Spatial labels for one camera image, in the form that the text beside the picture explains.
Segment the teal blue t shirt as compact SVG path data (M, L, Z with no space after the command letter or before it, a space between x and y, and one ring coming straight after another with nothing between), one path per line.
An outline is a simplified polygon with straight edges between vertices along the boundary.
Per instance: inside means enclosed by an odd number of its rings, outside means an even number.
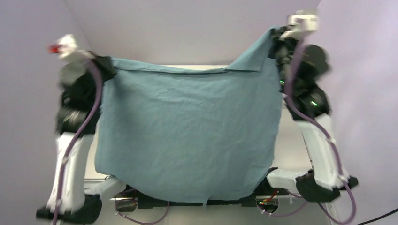
M95 170L153 198L237 200L274 159L282 95L266 32L233 63L190 70L112 58Z

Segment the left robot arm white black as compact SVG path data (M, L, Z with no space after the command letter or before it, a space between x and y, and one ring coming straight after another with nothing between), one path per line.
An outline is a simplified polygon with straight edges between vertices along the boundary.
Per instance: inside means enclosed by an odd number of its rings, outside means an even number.
M72 62L61 68L60 108L56 115L57 165L47 204L36 218L71 224L92 224L100 215L100 194L84 192L84 171L96 125L104 82L116 75L109 56Z

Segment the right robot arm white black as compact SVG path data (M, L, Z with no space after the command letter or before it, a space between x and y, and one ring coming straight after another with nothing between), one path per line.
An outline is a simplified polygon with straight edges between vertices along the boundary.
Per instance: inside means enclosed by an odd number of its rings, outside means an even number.
M288 27L272 28L269 58L276 60L286 108L298 125L311 162L308 171L284 171L273 167L266 179L269 189L298 192L313 203L329 203L342 190L356 187L358 180L343 167L331 135L330 106L326 93L316 81L329 70L326 52L306 45L299 52L296 38L282 38Z

